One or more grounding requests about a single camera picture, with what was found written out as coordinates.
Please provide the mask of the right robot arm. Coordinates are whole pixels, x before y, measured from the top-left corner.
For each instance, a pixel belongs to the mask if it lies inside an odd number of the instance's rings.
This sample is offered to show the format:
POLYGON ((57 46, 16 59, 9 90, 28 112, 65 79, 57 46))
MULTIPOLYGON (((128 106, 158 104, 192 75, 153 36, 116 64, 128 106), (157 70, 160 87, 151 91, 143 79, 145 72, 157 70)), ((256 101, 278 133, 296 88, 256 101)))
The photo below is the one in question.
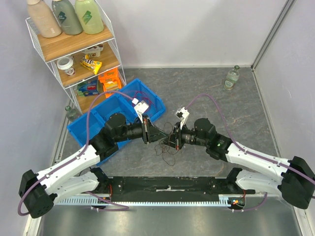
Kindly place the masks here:
POLYGON ((315 174, 303 158, 279 158, 247 148, 219 134, 206 118, 197 119, 193 130, 176 123, 167 144, 176 150, 185 144, 202 146, 215 160, 243 166, 243 170, 233 171, 235 177, 225 181, 230 193, 241 189, 265 192, 300 209, 307 209, 313 198, 315 174))

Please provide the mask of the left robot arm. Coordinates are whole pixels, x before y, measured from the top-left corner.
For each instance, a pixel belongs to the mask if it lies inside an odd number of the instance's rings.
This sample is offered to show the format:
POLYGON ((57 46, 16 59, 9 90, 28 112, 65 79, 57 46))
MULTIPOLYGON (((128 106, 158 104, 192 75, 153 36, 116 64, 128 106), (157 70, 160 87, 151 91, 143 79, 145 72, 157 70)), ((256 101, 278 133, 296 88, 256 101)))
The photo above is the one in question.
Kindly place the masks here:
POLYGON ((115 113, 98 134, 70 157, 37 173, 33 170, 24 172, 18 192, 21 197, 18 214, 36 219, 73 195, 91 191, 104 193, 108 181, 101 169, 93 168, 80 177, 77 174, 117 152, 119 142, 142 139, 149 144, 167 137, 147 115, 141 117, 140 122, 127 124, 123 114, 115 113))

